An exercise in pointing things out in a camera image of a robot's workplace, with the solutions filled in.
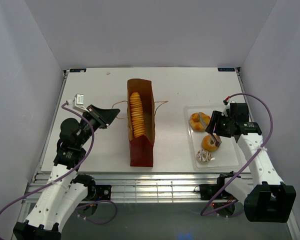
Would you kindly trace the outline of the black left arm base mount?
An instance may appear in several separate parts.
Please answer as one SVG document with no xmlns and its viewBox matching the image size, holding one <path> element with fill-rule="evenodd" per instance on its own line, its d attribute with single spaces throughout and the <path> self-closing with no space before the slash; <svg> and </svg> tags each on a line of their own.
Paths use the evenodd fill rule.
<svg viewBox="0 0 300 240">
<path fill-rule="evenodd" d="M 92 187 L 91 200 L 111 200 L 111 185 L 95 185 Z"/>
</svg>

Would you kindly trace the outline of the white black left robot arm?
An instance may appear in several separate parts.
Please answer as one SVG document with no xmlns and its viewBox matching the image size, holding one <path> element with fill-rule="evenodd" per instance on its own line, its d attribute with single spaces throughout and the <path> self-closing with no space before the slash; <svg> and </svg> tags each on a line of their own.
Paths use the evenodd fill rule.
<svg viewBox="0 0 300 240">
<path fill-rule="evenodd" d="M 95 131 L 106 129 L 120 113 L 117 108 L 102 109 L 89 105 L 81 120 L 67 118 L 60 125 L 56 156 L 47 182 L 32 211 L 17 222 L 13 234 L 18 240 L 59 240 L 62 230 L 82 200 L 94 199 L 95 180 L 78 170 L 91 150 L 83 148 L 93 142 Z"/>
</svg>

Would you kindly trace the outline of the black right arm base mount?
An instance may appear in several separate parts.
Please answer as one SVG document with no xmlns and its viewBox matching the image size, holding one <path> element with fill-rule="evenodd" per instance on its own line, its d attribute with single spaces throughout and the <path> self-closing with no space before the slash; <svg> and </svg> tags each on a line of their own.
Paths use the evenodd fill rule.
<svg viewBox="0 0 300 240">
<path fill-rule="evenodd" d="M 215 183 L 203 183 L 197 185 L 193 192 L 200 194 L 201 200 L 210 200 L 225 184 L 225 179 L 232 178 L 235 175 L 233 171 L 221 173 Z"/>
</svg>

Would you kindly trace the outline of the metal serving tongs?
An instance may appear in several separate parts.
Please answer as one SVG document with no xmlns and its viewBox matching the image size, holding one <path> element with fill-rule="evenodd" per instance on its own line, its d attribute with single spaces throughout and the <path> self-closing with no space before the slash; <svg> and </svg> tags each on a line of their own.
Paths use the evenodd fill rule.
<svg viewBox="0 0 300 240">
<path fill-rule="evenodd" d="M 202 116 L 202 112 L 199 112 L 199 113 L 198 113 L 198 117 L 199 117 L 199 122 L 204 126 L 205 131 L 206 131 L 206 132 L 208 133 L 208 135 L 210 136 L 211 142 L 212 142 L 217 148 L 219 148 L 220 145 L 221 145 L 221 143 L 222 143 L 220 137 L 219 137 L 219 136 L 215 136 L 213 133 L 209 133 L 209 132 L 207 131 L 208 125 L 207 125 L 206 122 L 204 121 L 204 118 L 203 118 L 203 116 Z"/>
</svg>

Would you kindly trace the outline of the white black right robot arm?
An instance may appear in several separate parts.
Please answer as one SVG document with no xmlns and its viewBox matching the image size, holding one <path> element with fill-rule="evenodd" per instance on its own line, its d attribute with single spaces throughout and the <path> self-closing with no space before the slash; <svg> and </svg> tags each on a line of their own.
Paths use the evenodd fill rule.
<svg viewBox="0 0 300 240">
<path fill-rule="evenodd" d="M 250 121 L 248 105 L 230 101 L 223 111 L 214 110 L 206 132 L 216 146 L 221 145 L 220 137 L 234 138 L 246 159 L 242 169 L 249 168 L 253 180 L 253 187 L 245 184 L 240 177 L 242 169 L 221 174 L 210 202 L 217 197 L 227 199 L 232 195 L 236 202 L 243 204 L 244 214 L 250 222 L 286 223 L 296 190 L 285 184 L 275 171 L 262 131 L 256 122 Z"/>
</svg>

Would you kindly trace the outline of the long ridged orange bread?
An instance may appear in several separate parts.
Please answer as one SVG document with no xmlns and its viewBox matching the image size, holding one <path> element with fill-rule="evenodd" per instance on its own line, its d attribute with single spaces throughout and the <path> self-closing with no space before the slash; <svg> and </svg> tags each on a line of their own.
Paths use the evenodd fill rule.
<svg viewBox="0 0 300 240">
<path fill-rule="evenodd" d="M 134 138 L 146 134 L 143 104 L 138 92 L 133 92 L 129 97 L 130 116 Z"/>
</svg>

